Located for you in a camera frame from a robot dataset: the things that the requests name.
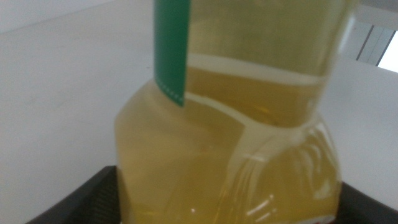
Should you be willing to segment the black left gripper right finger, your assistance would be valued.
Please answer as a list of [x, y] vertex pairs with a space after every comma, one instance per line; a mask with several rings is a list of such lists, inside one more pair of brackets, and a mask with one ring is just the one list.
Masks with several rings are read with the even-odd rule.
[[397, 224], [397, 210], [343, 182], [337, 224]]

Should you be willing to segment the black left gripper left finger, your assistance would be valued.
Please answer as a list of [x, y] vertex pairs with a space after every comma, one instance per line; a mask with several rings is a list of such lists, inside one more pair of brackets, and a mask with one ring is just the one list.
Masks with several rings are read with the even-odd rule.
[[115, 166], [106, 166], [28, 224], [119, 224]]

